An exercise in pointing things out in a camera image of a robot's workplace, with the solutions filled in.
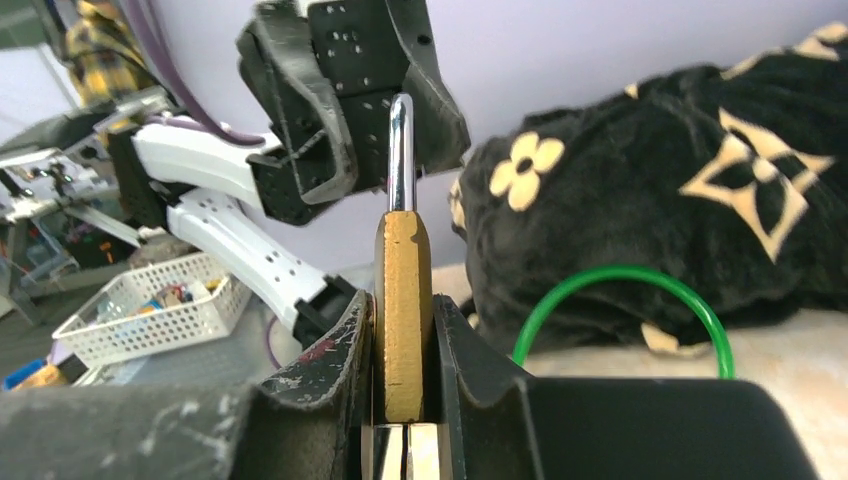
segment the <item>beige flower pattern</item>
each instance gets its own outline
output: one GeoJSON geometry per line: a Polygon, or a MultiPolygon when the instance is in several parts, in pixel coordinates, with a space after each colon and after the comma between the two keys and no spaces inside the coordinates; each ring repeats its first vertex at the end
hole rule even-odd
{"type": "Polygon", "coordinates": [[[453,224],[465,230],[465,210],[462,208],[462,189],[459,187],[458,177],[451,186],[448,203],[451,207],[453,224]]]}
{"type": "Polygon", "coordinates": [[[550,172],[564,153],[565,144],[559,139],[540,139],[536,132],[522,133],[513,142],[509,158],[495,167],[489,191],[496,197],[507,195],[512,210],[527,210],[539,196],[541,176],[550,172]]]}

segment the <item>gray surface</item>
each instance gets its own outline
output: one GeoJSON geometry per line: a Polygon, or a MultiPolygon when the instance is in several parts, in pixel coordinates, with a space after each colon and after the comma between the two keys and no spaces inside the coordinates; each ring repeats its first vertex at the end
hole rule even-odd
{"type": "Polygon", "coordinates": [[[38,302],[36,309],[45,319],[44,325],[32,326],[14,311],[0,318],[0,378],[46,357],[53,344],[53,331],[99,289],[90,287],[38,302]]]}

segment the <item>storage basket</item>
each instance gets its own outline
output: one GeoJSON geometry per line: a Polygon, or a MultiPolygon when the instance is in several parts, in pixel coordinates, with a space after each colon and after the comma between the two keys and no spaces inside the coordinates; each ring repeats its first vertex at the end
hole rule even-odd
{"type": "Polygon", "coordinates": [[[62,324],[53,339],[88,368],[225,337],[238,323],[251,291],[205,253],[123,273],[62,324]],[[169,285],[221,280],[206,298],[135,314],[169,285]]]}

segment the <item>wires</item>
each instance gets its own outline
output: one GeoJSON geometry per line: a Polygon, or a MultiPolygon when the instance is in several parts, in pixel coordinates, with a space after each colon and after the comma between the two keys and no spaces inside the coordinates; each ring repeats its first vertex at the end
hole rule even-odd
{"type": "Polygon", "coordinates": [[[636,280],[649,283],[665,289],[682,300],[686,306],[692,309],[701,322],[704,323],[704,327],[706,327],[707,332],[710,334],[716,356],[718,357],[719,378],[732,379],[736,376],[733,352],[730,348],[730,342],[727,340],[727,333],[724,331],[724,327],[722,327],[715,312],[707,305],[704,299],[682,282],[664,273],[636,266],[610,266],[586,270],[565,279],[562,283],[554,287],[536,305],[521,328],[521,333],[518,335],[518,340],[515,342],[515,349],[512,353],[513,361],[518,365],[524,364],[539,329],[542,328],[548,316],[566,297],[583,287],[609,280],[636,280]]]}
{"type": "Polygon", "coordinates": [[[161,33],[162,26],[155,2],[148,1],[146,5],[150,10],[151,16],[155,18],[154,26],[148,23],[141,0],[130,0],[126,2],[127,8],[124,13],[127,23],[136,34],[141,47],[147,51],[147,55],[150,57],[151,62],[153,62],[153,66],[159,71],[165,83],[185,103],[186,110],[188,110],[191,117],[203,125],[209,133],[233,145],[241,147],[264,145],[265,139],[260,135],[239,133],[221,127],[203,108],[183,81],[179,71],[177,71],[177,67],[174,65],[171,54],[165,45],[165,39],[157,38],[157,30],[159,31],[158,33],[161,33]]]}

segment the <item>lavender wall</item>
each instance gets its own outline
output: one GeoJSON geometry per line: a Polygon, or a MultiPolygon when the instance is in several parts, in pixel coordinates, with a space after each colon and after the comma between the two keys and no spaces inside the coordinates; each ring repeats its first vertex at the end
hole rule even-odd
{"type": "MultiPolygon", "coordinates": [[[[235,67],[234,40],[255,2],[155,1],[168,15],[175,60],[210,113],[238,129],[266,130],[267,117],[235,67]]],[[[474,141],[510,129],[529,111],[592,102],[686,64],[733,63],[848,21],[845,0],[428,0],[428,6],[442,76],[474,141]]],[[[437,265],[464,255],[449,228],[452,179],[429,178],[419,187],[437,265]]],[[[370,261],[385,204],[382,195],[349,198],[306,228],[254,217],[286,248],[336,269],[370,261]]]]}

